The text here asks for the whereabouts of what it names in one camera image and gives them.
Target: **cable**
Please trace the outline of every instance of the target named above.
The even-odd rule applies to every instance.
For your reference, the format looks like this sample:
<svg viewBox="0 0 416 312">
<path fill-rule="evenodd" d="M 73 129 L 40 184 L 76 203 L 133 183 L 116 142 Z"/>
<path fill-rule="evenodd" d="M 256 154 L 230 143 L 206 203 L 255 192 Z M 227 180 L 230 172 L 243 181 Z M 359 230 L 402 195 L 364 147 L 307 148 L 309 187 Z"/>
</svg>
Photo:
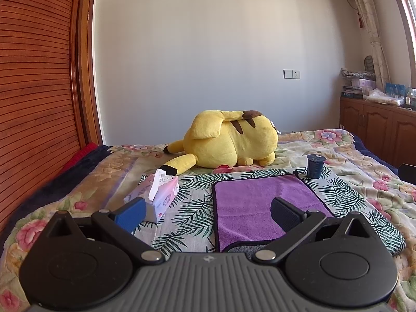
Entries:
<svg viewBox="0 0 416 312">
<path fill-rule="evenodd" d="M 349 0 L 346 0 L 346 1 L 348 2 L 349 6 L 350 6 L 352 9 L 358 10 L 358 8 L 354 8 L 354 6 L 351 4 L 351 2 L 350 2 Z"/>
</svg>

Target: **black ear tip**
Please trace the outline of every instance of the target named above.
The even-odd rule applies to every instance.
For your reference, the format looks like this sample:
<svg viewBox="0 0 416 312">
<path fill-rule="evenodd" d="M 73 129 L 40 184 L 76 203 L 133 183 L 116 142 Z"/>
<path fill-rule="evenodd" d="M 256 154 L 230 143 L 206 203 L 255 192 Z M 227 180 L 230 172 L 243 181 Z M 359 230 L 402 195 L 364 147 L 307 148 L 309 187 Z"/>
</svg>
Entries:
<svg viewBox="0 0 416 312">
<path fill-rule="evenodd" d="M 166 175 L 168 176 L 176 176 L 178 173 L 178 169 L 175 169 L 174 167 L 171 167 L 169 165 L 162 165 L 159 169 L 166 171 Z"/>
</svg>

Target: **blue gripper pad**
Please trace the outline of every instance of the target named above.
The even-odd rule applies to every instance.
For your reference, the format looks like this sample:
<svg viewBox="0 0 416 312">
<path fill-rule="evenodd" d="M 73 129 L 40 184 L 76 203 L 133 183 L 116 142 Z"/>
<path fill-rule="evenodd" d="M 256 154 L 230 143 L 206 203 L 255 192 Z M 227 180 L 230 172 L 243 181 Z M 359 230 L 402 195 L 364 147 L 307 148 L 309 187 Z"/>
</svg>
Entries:
<svg viewBox="0 0 416 312">
<path fill-rule="evenodd" d="M 137 197 L 113 211 L 109 216 L 119 227 L 132 233 L 146 217 L 146 202 L 143 198 Z"/>
</svg>

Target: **wooden cabinet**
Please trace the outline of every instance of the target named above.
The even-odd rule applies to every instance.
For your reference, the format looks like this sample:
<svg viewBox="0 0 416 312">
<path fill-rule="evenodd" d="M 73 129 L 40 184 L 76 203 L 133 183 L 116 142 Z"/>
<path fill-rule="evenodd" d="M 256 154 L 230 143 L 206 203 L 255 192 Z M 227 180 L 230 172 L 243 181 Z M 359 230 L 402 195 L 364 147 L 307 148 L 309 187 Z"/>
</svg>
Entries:
<svg viewBox="0 0 416 312">
<path fill-rule="evenodd" d="M 341 98 L 340 124 L 382 160 L 416 165 L 416 111 Z"/>
</svg>

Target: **purple cloth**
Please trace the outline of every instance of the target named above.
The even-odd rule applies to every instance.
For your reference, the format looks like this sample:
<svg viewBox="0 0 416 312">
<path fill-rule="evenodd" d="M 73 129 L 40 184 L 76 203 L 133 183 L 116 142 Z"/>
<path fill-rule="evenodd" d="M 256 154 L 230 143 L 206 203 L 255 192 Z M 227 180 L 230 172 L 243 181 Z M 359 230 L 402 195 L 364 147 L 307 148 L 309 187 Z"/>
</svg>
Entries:
<svg viewBox="0 0 416 312">
<path fill-rule="evenodd" d="M 281 197 L 301 210 L 332 214 L 295 175 L 228 180 L 214 185 L 219 250 L 241 241 L 276 239 L 284 231 L 271 217 L 270 204 Z"/>
</svg>

